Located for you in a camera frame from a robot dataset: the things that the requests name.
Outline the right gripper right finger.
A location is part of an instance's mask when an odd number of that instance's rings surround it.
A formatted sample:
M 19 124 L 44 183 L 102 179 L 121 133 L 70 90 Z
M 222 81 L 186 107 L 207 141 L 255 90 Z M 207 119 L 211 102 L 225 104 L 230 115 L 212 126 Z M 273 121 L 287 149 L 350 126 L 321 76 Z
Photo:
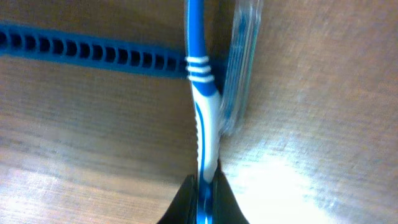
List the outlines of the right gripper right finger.
M 241 211 L 231 186 L 222 171 L 218 160 L 213 178 L 213 223 L 214 224 L 249 224 Z

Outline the blue white toothbrush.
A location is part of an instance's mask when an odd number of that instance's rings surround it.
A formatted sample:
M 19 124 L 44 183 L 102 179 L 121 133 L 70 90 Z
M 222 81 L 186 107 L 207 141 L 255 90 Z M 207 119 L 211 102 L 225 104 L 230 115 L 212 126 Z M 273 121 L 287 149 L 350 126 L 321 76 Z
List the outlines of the blue white toothbrush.
M 191 83 L 197 128 L 197 223 L 215 223 L 213 178 L 218 166 L 220 94 L 206 52 L 204 1 L 186 1 L 186 70 Z

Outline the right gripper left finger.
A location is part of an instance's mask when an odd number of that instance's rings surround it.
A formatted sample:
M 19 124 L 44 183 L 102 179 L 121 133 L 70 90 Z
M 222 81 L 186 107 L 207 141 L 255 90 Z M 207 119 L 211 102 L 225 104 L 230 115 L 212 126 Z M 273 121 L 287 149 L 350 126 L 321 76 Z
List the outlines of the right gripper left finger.
M 197 222 L 197 195 L 195 176 L 186 176 L 168 209 L 157 224 L 195 224 Z

